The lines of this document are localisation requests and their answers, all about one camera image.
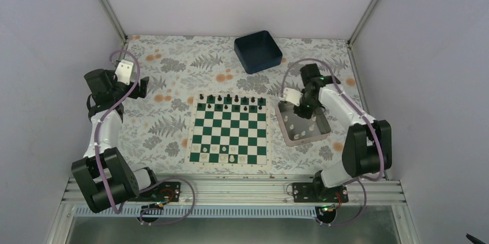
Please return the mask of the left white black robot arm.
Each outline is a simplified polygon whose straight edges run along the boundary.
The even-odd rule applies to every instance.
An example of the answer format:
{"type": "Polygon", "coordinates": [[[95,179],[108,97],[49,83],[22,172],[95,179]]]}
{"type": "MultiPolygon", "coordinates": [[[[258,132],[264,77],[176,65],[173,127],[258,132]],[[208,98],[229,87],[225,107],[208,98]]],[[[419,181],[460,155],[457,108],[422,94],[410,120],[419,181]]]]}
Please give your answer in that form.
{"type": "Polygon", "coordinates": [[[122,63],[115,70],[96,69],[84,78],[92,135],[83,158],[72,163],[72,174],[94,213],[123,204],[139,195],[147,201],[160,194],[160,184],[148,167],[131,168],[117,148],[124,106],[121,99],[145,98],[149,78],[131,81],[134,67],[122,63]]]}

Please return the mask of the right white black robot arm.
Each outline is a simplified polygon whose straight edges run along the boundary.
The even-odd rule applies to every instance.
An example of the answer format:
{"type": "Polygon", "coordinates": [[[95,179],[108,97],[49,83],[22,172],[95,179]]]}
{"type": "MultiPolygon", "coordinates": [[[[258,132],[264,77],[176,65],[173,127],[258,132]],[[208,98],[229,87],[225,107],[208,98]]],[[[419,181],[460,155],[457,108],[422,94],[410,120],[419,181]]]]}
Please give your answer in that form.
{"type": "Polygon", "coordinates": [[[347,131],[341,161],[314,176],[314,198],[326,202],[333,197],[335,187],[359,178],[372,181],[369,173],[381,179],[392,165],[392,128],[388,121],[377,120],[361,109],[339,80],[334,75],[323,76],[317,64],[302,67],[300,76],[304,88],[293,102],[294,113],[311,119],[318,109],[328,109],[347,131]]]}

